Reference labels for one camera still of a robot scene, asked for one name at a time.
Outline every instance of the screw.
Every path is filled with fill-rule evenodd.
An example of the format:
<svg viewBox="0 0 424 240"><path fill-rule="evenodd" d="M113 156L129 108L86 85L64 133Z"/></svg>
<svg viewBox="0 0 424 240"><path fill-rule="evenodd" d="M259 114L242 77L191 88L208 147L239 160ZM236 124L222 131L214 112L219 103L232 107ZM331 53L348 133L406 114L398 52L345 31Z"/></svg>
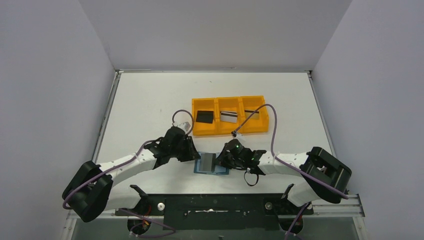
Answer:
<svg viewBox="0 0 424 240"><path fill-rule="evenodd" d="M271 210L271 209L273 209L273 204L272 204L272 203L270 203L270 202L265 203L265 209L266 209L266 210Z"/></svg>
<svg viewBox="0 0 424 240"><path fill-rule="evenodd" d="M164 209L165 209L165 204L163 204L162 202L159 202L157 204L157 210L163 211Z"/></svg>

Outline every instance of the orange compartment box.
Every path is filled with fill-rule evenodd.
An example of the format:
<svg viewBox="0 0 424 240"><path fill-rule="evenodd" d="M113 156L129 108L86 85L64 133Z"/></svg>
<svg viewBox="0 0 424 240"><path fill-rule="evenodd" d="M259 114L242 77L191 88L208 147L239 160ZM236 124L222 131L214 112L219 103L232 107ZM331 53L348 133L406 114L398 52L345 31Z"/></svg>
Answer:
<svg viewBox="0 0 424 240"><path fill-rule="evenodd" d="M265 104L264 96L234 96L217 98L193 98L192 114L194 117L194 136L230 134L250 113ZM198 111L213 111L213 123L196 122ZM237 112L237 123L221 121L221 111ZM240 129L240 133L268 132L270 118L266 107L259 110L259 115L251 117Z"/></svg>

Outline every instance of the cable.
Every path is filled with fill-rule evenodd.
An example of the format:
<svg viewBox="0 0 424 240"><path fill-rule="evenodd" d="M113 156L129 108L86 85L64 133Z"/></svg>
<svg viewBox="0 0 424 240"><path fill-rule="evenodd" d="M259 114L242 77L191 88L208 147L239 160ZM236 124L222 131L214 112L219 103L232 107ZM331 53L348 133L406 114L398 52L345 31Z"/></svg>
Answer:
<svg viewBox="0 0 424 240"><path fill-rule="evenodd" d="M255 186L256 184L258 184L258 182L259 182L259 174L256 174L256 182L254 183L254 184L250 184L250 183L248 183L248 181L246 180L246 174L248 173L248 171L245 171L244 172L244 175L243 175L243 178L244 178L244 181L247 183L247 185L249 186L249 187L253 187L253 186Z"/></svg>
<svg viewBox="0 0 424 240"><path fill-rule="evenodd" d="M188 115L190 115L190 118L191 118L191 128L190 128L190 131L187 132L187 135L189 135L193 131L193 128L195 126L195 119L193 118L193 115L189 111L184 110L184 109L180 109L180 110L177 110L176 112L173 113L173 115L172 115L172 123L175 123L174 117L179 112L184 112L184 113L187 113Z"/></svg>
<svg viewBox="0 0 424 240"><path fill-rule="evenodd" d="M135 217L137 217L137 218L140 218L140 219L143 219L143 220L145 220L145 221L148 221L148 222L151 222L151 223L157 224L157 225L159 225L159 226L162 226L162 227L167 228L167 229L169 229L169 230L171 230L171 231L172 231L172 232L167 232L167 233L164 233L164 234L158 234L158 235L147 235L147 236L144 236L144 235L136 235L136 234L134 234L134 233L132 233L132 232L133 232L133 229L135 229L136 227L138 227L138 226L140 226L140 225L142 225L142 224L143 224L143 223L139 223L139 224L134 225L133 227L131 227L131 229L129 230L129 231L130 231L130 234L132 233L132 234L133 234L134 236L136 236L137 238L141 238L141 239L155 239L155 238L165 237L165 236L168 236L168 235L171 235L171 234L174 234L174 233L176 233L176 232L177 232L177 230L176 230L175 228L173 228L173 227L171 227L171 226L168 226L168 225L165 225L165 224L161 223L160 221L156 221L156 220L153 220L153 219L151 219L151 218L148 218L148 217L145 217L145 216L142 216L142 215L138 215L138 214L136 214L136 213L134 213L134 212L132 212L132 211L130 211L130 210L128 210L128 209L125 209L125 208L120 208L119 210L121 210L122 212L124 212L124 213L126 213L126 214L133 215L133 216L135 216Z"/></svg>
<svg viewBox="0 0 424 240"><path fill-rule="evenodd" d="M279 159L277 156L276 156L276 154L274 153L274 140L275 140L275 138L276 138L276 132L277 132L277 112L276 112L276 109L271 105L271 104L269 104L269 103L265 103L265 104L263 104L263 105L261 105L261 106L259 106L254 112L252 112L247 118L246 118L246 120L244 120L244 122L242 123L242 124L240 124L240 126L238 126L235 130L234 130L234 132L238 132L242 127L243 127L243 125L253 116L253 114L255 114L255 113L257 113L258 112L258 110L259 109L261 109L261 108L263 108L263 107L265 107L265 106L268 106L268 107L270 107L271 109L272 109L272 111L273 111L273 113L274 113L274 117L275 117L275 121L274 121L274 130L273 130L273 132L272 132L272 138L271 138L271 153L272 153L272 155L273 156L275 156L275 159L277 159L277 161L279 161L281 164L283 164L283 165L285 165L285 166L287 166L287 167L289 167L289 168L291 168L291 169L293 169L293 170L295 170L296 172L298 172L298 173L300 173L302 176L304 176L304 177L306 177L306 178L308 178L308 179L310 179L310 180L312 180L312 181L314 181L314 182L316 182L316 183L318 183L318 184L320 184L320 185L322 185L322 186L324 186L326 189L328 189L328 190L330 190L331 192L333 192L333 193L335 193L335 194L338 194L338 195L340 195L342 198L344 198L344 199L349 199L349 197L346 195L346 194L344 194L343 192L341 192L341 191L339 191L339 190L337 190L337 189L335 189L334 187L332 187L332 186L330 186L330 185L328 185L327 183L325 183L325 182L323 182L323 181L321 181L321 180L319 180L319 179L316 179L315 177L313 177L313 176L311 176L311 175L309 175L309 174L307 174L306 172L303 172L302 170L300 170L300 169L298 169L298 168L296 168L296 167L294 167L294 166L292 166L292 165L290 165L290 164L288 164L288 163L286 163L286 162L284 162L283 160L281 160L281 159Z"/></svg>
<svg viewBox="0 0 424 240"><path fill-rule="evenodd" d="M285 237L284 240L287 240L287 238L289 237L289 233L291 233L290 231L292 230L293 226L295 225L295 223L298 221L298 219L300 218L300 216L302 215L302 213L305 211L305 209L309 206L309 204L311 204L310 202L305 203L302 208L300 209L299 213L297 214L297 216L294 218L293 222L291 223L290 227L288 228L288 230L285 232Z"/></svg>

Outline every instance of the purple cable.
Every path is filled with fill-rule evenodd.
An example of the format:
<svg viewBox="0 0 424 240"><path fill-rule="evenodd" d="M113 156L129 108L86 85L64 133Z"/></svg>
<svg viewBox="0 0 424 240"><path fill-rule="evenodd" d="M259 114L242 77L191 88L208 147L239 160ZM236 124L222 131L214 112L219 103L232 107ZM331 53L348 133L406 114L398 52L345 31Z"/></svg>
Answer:
<svg viewBox="0 0 424 240"><path fill-rule="evenodd" d="M311 203L305 203L302 208L300 209L299 213L297 214L297 216L294 218L293 222L291 223L290 227L288 228L288 230L285 232L285 237L284 240L287 240L287 238L289 237L289 234L291 233L290 231L292 230L293 226L295 225L295 223L298 221L298 219L300 218L300 216L302 215L302 213L305 211L305 209L309 206L309 204Z"/></svg>
<svg viewBox="0 0 424 240"><path fill-rule="evenodd" d="M153 219L151 219L151 218L148 218L148 217L145 217L145 216L142 216L142 215L138 215L138 214L136 214L136 213L134 213L134 212L132 212L132 211L129 211L129 210L127 210L127 209L120 208L119 210L121 210L122 212L127 213L127 214L129 214L129 215L133 215L133 216L135 216L135 217L137 217L137 218L140 218L140 219L143 219L143 220L146 220L146 221L149 221L149 222L155 223L155 224L157 224L157 225L159 225L159 226L162 226L162 227L167 228L167 229L169 229L169 230L171 230L171 231L172 231L172 232L167 232L167 233L159 234L159 235L147 235L147 236L138 235L138 236L137 236L138 238L141 238L141 239L155 239L155 238L161 238L161 237L165 237L165 236L168 236L168 235L174 234L174 233L176 233L176 231L177 231L177 230L175 230L175 228L173 228L173 227L171 227L171 226L165 225L165 224L163 224L163 223L161 223L161 222L159 222L159 221L153 220ZM139 224L137 224L137 225L135 225L135 226L131 227L131 229L130 229L129 231L130 231L130 232L132 232L132 231L133 231L133 229L135 229L136 227L138 227L138 226L140 226L140 225L142 225L142 224L143 224L143 223L139 223Z"/></svg>
<svg viewBox="0 0 424 240"><path fill-rule="evenodd" d="M122 167L122 166L125 166L125 165L127 165L127 164L129 164L129 163L131 163L132 161L134 161L135 159L137 159L137 157L139 156L139 154L142 152L142 150L143 150L143 147L146 145L146 144L148 144L148 143L151 143L151 142L154 142L155 140L148 140L148 141L145 141L142 145L141 145L141 147L138 149L138 151L137 151L137 153L130 159L130 160L128 160L128 161L126 161L126 162L123 162L123 163L121 163L121 164L119 164L119 165L116 165L116 166L114 166L114 167L111 167L111 168L109 168L108 170L105 170L105 171L103 171L103 172L101 172L101 173L99 173L99 174L97 174L96 176L94 176L94 177L92 177L92 178L90 178L90 179L88 179L86 182L84 182L83 184L81 184L80 186L78 186L77 188L75 188L73 191L71 191L70 193L69 193L69 195L65 198L65 200L63 201L63 204L62 204L62 207L64 208L64 209L67 209L67 210L71 210L72 208L71 207L68 207L67 206L67 203L69 202L69 200L72 198L72 196L74 196L74 194L76 193L76 192L78 192L79 190L81 190L83 187L85 187L85 186L87 186L89 183L92 183L92 182L94 182L94 181L96 181L97 179L99 179L101 176L103 176L103 175L105 175L105 174L107 174L107 173L109 173L109 172L111 172L111 171L113 171L113 170L115 170L115 169L118 169L118 168L120 168L120 167Z"/></svg>
<svg viewBox="0 0 424 240"><path fill-rule="evenodd" d="M187 132L187 135L189 135L193 131L193 127L195 126L195 119L193 118L193 115L189 111L184 110L184 109L180 109L180 110L177 110L176 112L174 112L174 114L172 115L172 123L175 123L174 117L179 112L188 113L188 115L190 115L190 118L191 118L191 128L190 128L190 131Z"/></svg>
<svg viewBox="0 0 424 240"><path fill-rule="evenodd" d="M273 130L273 132L272 132L272 138L271 138L271 153L272 153L272 155L273 156L275 156L275 159L277 159L277 161L279 161L281 164L283 164L283 165L285 165L285 166L287 166L287 167L289 167L289 168L291 168L291 169L293 169L293 170L295 170L296 172L298 172L298 173L300 173L302 176L304 176L304 177L306 177L306 178L308 178L308 179L310 179L310 180L312 180L312 181L314 181L314 182L316 182L316 183L318 183L318 184L320 184L320 185L322 185L322 186L324 186L326 189L328 189L328 190L330 190L331 192L333 192L333 193L335 193L335 194L338 194L338 195L340 195L342 198L344 198L344 199L349 199L349 197L346 195L346 194L344 194L343 192L341 192L341 191L339 191L339 190L337 190L337 189L335 189L334 187L332 187L332 186L330 186L330 185L328 185L327 183L325 183L325 182L323 182L323 181L321 181L321 180L319 180L319 179L316 179L315 177L313 177L313 176L311 176L311 175L309 175L309 174L307 174L306 172L303 172L302 170L300 170L300 169L298 169L298 168L296 168L296 167L294 167L294 166L292 166L292 165L290 165L290 164L288 164L288 163L286 163L286 162L284 162L283 160L281 160L281 159L279 159L277 156L276 156L276 154L274 153L274 139L276 138L276 132L277 132L277 112L276 112L276 109L271 105L271 104L269 104L269 103L265 103L264 105L261 105L260 107L258 107L254 112L252 112L247 118L246 118L246 120L244 120L244 122L242 123L242 124L240 124L240 126L238 126L234 131L235 132L238 132L242 127L243 127L243 125L253 116L253 114L255 114L255 113L257 113L258 112L258 110L259 109L261 109L261 108L263 108L263 107L265 107L265 106L268 106L268 107L270 107L271 109L272 109L272 111L274 112L274 117L275 117L275 121L274 121L274 130Z"/></svg>

